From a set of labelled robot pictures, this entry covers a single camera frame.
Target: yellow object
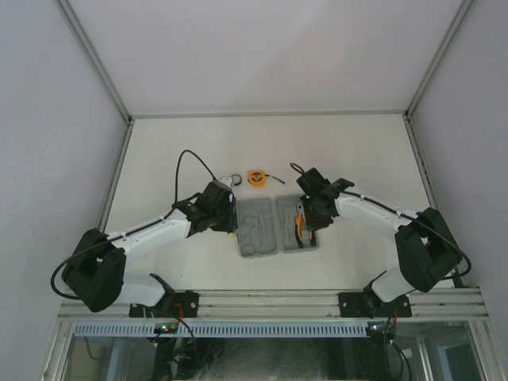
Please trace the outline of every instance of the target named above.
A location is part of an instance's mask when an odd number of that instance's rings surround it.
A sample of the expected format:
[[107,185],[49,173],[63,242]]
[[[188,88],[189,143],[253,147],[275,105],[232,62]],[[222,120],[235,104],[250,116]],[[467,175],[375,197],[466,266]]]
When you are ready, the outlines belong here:
[[248,182],[253,187],[261,187],[267,181],[267,174],[264,171],[255,170],[248,172]]

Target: pliers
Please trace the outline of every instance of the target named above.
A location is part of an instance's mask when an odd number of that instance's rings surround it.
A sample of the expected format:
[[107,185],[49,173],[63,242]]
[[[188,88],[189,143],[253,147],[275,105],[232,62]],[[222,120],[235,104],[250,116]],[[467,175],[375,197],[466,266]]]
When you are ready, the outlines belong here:
[[298,202],[296,206],[296,217],[294,218],[294,233],[298,247],[303,248],[303,242],[306,241],[308,235],[308,241],[310,241],[311,247],[316,247],[316,235],[312,229],[307,228],[307,222],[305,218],[305,211],[303,209],[302,202]]

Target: black ring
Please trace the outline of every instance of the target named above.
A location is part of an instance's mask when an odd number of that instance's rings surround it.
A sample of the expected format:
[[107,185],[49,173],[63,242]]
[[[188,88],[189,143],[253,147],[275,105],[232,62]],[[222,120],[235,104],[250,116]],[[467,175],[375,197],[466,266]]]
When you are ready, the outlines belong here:
[[238,186],[241,184],[241,182],[242,182],[242,180],[243,180],[243,179],[241,178],[241,175],[239,175],[239,174],[237,174],[237,173],[233,173],[233,174],[231,175],[231,179],[233,179],[233,181],[235,181],[235,176],[236,176],[237,178],[239,177],[239,178],[240,178],[240,180],[239,180],[237,183],[236,183],[236,182],[235,182],[235,183],[233,183],[233,186],[234,186],[234,187],[238,187]]

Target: orange tape measure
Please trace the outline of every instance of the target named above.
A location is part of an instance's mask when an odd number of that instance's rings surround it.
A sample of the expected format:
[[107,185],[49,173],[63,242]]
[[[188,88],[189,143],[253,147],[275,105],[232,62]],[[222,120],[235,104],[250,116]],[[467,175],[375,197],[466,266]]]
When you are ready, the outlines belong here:
[[248,180],[247,181],[253,187],[261,187],[261,186],[263,186],[266,183],[267,177],[272,177],[273,179],[276,179],[276,180],[280,181],[282,184],[285,184],[285,182],[282,181],[281,179],[279,179],[279,178],[277,178],[275,176],[269,175],[265,171],[262,171],[260,169],[256,169],[255,171],[249,171],[248,172]]

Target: gray tool tray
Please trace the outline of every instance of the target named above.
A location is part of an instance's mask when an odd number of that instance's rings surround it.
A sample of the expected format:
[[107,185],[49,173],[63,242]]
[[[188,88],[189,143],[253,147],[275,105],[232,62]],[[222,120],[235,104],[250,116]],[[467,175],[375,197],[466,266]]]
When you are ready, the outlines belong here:
[[316,246],[310,246],[309,241],[304,241],[303,248],[298,246],[296,241],[294,219],[297,216],[296,206],[300,201],[300,194],[290,196],[279,196],[275,198],[275,212],[279,231],[281,250],[285,253],[308,252],[319,248],[319,237],[316,232]]
[[316,234],[316,247],[304,242],[300,248],[295,236],[294,219],[300,195],[281,196],[275,199],[275,209],[269,198],[238,200],[238,244],[244,258],[276,254],[279,248],[285,253],[306,252],[319,247]]

